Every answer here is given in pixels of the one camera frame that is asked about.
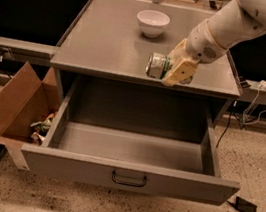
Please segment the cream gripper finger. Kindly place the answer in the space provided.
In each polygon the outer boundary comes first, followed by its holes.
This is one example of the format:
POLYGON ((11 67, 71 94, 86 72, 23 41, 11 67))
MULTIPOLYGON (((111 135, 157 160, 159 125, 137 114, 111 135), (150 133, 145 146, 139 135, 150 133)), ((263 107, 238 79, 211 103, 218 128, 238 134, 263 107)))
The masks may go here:
POLYGON ((177 66, 180 63, 180 59, 182 59, 182 56, 185 53, 186 41, 186 39, 180 41, 180 43, 168 54, 172 66, 177 66))
POLYGON ((178 83, 189 83, 193 76, 194 75, 181 74, 175 71, 172 66, 172 69, 167 71, 161 82, 163 83, 163 85, 171 87, 173 85, 175 86, 178 83))

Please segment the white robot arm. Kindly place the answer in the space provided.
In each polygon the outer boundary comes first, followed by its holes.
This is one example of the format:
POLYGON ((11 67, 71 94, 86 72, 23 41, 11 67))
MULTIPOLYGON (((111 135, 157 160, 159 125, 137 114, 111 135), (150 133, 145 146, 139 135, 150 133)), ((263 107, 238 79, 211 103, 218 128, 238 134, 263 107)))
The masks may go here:
POLYGON ((209 64, 234 45, 266 33, 266 0, 232 0, 202 20, 170 53, 172 69, 162 78, 170 87, 192 78, 199 64, 209 64))

